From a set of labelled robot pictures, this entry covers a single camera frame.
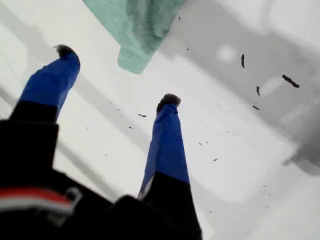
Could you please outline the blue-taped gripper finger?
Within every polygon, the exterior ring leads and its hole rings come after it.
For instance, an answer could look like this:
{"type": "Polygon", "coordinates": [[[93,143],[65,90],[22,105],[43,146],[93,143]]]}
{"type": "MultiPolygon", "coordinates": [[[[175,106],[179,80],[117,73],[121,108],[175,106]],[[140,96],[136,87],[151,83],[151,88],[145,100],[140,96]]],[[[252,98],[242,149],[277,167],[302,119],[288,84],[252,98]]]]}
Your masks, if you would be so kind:
{"type": "Polygon", "coordinates": [[[58,59],[38,69],[28,79],[12,113],[11,120],[56,123],[68,92],[80,72],[81,63],[73,49],[55,47],[58,59]]]}
{"type": "Polygon", "coordinates": [[[138,198],[164,216],[180,239],[200,240],[178,115],[181,99],[167,93],[156,107],[138,198]]]}

